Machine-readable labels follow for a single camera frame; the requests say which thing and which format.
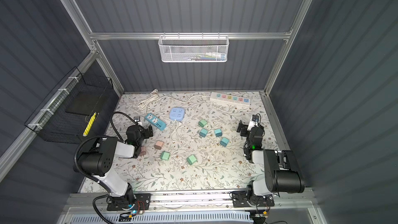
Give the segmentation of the long white power strip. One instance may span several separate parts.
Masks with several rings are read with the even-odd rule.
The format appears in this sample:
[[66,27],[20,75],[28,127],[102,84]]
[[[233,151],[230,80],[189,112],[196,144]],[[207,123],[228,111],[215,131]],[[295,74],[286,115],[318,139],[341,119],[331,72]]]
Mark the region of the long white power strip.
[[219,103],[233,104],[233,105],[240,105],[247,107],[251,105],[250,98],[243,96],[235,96],[226,93],[219,93],[219,92],[212,92],[210,95],[210,100]]

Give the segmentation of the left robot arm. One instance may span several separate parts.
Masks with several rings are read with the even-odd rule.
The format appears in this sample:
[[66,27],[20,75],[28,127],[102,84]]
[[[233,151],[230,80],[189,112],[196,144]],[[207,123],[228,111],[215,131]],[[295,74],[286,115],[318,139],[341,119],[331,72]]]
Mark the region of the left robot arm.
[[109,204],[130,210],[140,202],[136,199],[132,186],[112,167],[113,160],[114,157],[138,158],[144,151],[144,140],[153,137],[153,128],[143,127],[140,118],[133,119],[123,112],[112,113],[117,114],[133,122],[126,130],[127,139],[122,138],[111,120],[110,124],[116,136],[93,136],[83,141],[75,151],[73,169],[103,187]]

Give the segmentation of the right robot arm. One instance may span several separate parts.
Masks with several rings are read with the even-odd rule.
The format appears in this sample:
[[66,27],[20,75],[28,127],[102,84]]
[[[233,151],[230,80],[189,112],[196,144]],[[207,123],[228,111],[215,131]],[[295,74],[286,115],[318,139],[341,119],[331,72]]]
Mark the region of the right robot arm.
[[264,166],[264,172],[251,180],[246,190],[231,193],[234,207],[271,207],[274,206],[274,194],[304,192],[304,178],[294,153],[291,150],[263,149],[265,130],[256,116],[249,124],[240,121],[237,132],[246,139],[243,145],[246,160]]

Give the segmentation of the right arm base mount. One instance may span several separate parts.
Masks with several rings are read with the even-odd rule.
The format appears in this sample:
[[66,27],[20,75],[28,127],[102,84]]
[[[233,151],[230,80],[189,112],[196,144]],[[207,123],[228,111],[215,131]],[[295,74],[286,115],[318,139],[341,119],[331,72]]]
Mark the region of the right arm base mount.
[[235,208],[243,208],[243,207],[274,207],[274,198],[273,195],[267,196],[249,196],[248,192],[245,190],[241,191],[232,191],[229,193],[230,198],[232,199],[233,206]]

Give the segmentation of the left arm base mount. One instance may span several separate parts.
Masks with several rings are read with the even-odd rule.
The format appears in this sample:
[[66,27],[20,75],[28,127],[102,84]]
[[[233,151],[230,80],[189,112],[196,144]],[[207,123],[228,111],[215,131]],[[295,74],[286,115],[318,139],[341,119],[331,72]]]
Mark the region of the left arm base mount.
[[133,197],[107,197],[107,211],[149,210],[151,194],[134,194]]

